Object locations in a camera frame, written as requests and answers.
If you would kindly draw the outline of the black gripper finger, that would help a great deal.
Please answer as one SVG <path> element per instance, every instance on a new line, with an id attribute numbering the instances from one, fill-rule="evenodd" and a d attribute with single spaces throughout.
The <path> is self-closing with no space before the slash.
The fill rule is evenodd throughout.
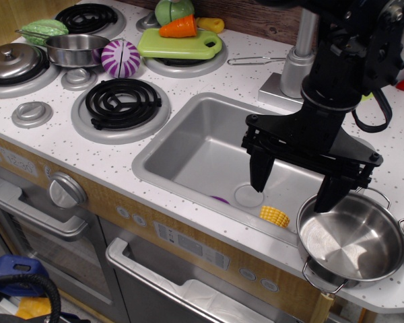
<path id="1" fill-rule="evenodd" d="M 319 188 L 314 205 L 316 213 L 325 213 L 336 206 L 352 188 L 352 179 L 326 175 Z"/>
<path id="2" fill-rule="evenodd" d="M 266 151 L 255 149 L 250 157 L 250 183 L 257 192 L 263 192 L 272 171 L 275 158 Z"/>

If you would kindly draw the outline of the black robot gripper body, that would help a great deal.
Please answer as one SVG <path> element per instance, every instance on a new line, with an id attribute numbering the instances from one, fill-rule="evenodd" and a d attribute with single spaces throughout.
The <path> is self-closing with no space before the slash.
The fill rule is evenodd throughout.
<path id="1" fill-rule="evenodd" d="M 250 156 L 260 149 L 275 160 L 325 176 L 345 176 L 352 179 L 352 186 L 366 186 L 383 158 L 342 127 L 345 115 L 356 109 L 362 95 L 328 99 L 307 89 L 302 96 L 303 105 L 293 114 L 249 114 L 242 147 Z"/>

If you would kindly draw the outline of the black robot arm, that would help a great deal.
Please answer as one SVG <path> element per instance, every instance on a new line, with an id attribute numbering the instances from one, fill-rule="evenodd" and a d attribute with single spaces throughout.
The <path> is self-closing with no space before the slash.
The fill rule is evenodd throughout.
<path id="1" fill-rule="evenodd" d="M 401 58 L 404 1 L 270 1 L 301 6 L 320 17 L 318 48 L 303 79 L 304 99 L 289 115 L 251 114 L 242 146 L 250 155 L 250 183 L 262 192 L 275 160 L 322 174 L 314 209 L 330 211 L 349 191 L 365 188 L 382 156 L 342 127 L 363 96 L 373 95 L 386 121 L 392 109 L 382 89 L 395 85 Z"/>

